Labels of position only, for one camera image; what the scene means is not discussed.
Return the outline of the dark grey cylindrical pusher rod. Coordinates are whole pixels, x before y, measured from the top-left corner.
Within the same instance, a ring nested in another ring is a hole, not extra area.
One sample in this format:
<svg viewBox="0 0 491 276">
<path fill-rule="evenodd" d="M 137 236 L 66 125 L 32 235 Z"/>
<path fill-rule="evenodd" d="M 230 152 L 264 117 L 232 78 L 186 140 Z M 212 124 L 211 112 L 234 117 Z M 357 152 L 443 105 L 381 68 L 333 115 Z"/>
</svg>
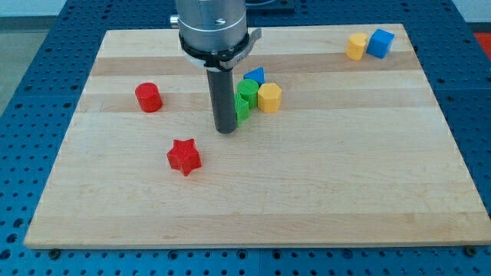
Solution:
<svg viewBox="0 0 491 276">
<path fill-rule="evenodd" d="M 230 134 L 236 129 L 232 72 L 206 73 L 216 130 L 221 134 Z"/>
</svg>

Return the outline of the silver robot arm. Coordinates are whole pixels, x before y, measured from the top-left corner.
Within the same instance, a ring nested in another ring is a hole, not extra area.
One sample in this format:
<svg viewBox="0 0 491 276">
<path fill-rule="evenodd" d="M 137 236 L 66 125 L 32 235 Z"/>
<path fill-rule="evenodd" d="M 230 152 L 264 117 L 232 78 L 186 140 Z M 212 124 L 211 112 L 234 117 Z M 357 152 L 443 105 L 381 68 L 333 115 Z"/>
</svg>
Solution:
<svg viewBox="0 0 491 276">
<path fill-rule="evenodd" d="M 176 0 L 181 48 L 193 65 L 206 69 L 216 130 L 236 129 L 232 68 L 218 59 L 246 46 L 246 3 L 240 0 Z"/>
</svg>

